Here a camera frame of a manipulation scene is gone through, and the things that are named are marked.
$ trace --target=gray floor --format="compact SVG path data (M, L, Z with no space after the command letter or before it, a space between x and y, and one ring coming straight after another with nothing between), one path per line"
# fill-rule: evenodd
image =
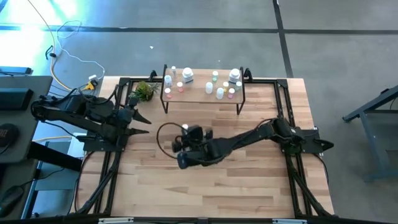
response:
M279 2L286 29L398 29L398 2L393 0ZM271 0L33 3L53 25L79 19L84 26L101 27L277 27ZM28 4L19 4L9 1L0 13L0 23L42 24ZM305 79L314 122L322 138L335 143L325 153L325 162L336 214L396 222L398 179L363 182L362 176L374 164L362 125L358 120L346 124L341 117L398 83L398 35L287 35L286 39L294 77ZM0 31L1 63L49 75L44 52L51 44L48 32L31 27ZM106 75L148 75L167 63L194 68L244 66L256 77L286 77L278 34L80 32L63 40L63 45L82 59L97 60ZM61 55L55 73L67 85L78 86L101 69ZM35 138L54 135L64 133L40 125Z

